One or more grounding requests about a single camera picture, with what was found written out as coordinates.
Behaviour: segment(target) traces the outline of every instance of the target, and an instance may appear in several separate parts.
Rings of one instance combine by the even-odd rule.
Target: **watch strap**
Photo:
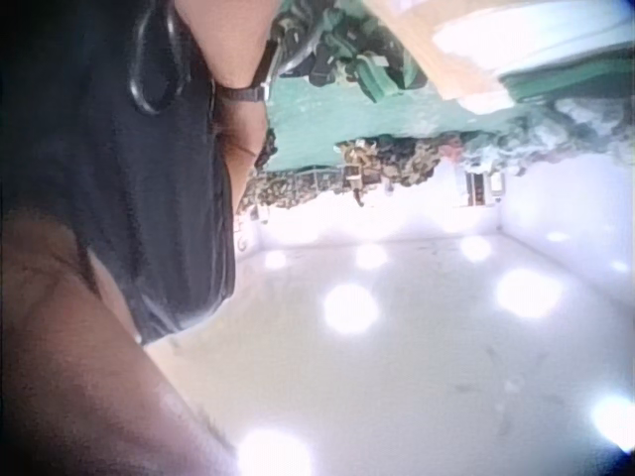
[[[265,88],[261,85],[232,89],[217,84],[216,92],[220,97],[230,101],[262,102],[265,100]]]

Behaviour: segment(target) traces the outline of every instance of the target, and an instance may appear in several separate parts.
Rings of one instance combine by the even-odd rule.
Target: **person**
[[[238,474],[143,346],[231,295],[278,8],[5,6],[2,474]]]

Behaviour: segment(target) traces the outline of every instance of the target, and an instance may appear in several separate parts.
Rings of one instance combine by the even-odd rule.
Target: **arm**
[[[251,85],[280,0],[177,0],[214,80],[226,87]],[[217,120],[234,210],[267,134],[264,104],[221,101]]]
[[[17,459],[29,474],[237,474],[232,455],[87,288],[59,225],[3,225],[3,446],[11,444],[3,451],[24,454]]]

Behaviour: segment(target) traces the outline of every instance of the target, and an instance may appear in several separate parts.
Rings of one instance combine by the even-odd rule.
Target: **black shirt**
[[[200,52],[182,26],[188,81],[150,115],[130,93],[130,61],[137,20],[162,2],[16,3],[3,19],[3,213],[31,207],[71,228],[117,282],[143,343],[200,322],[232,294],[235,266]],[[150,98],[174,80],[160,10],[144,36]]]

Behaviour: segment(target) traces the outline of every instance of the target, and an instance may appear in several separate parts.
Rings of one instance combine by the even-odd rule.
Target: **wristwatch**
[[[280,65],[281,49],[278,42],[268,41],[256,74],[249,87],[233,89],[216,85],[216,92],[230,101],[262,102],[267,101],[271,95],[271,87],[277,77]]]

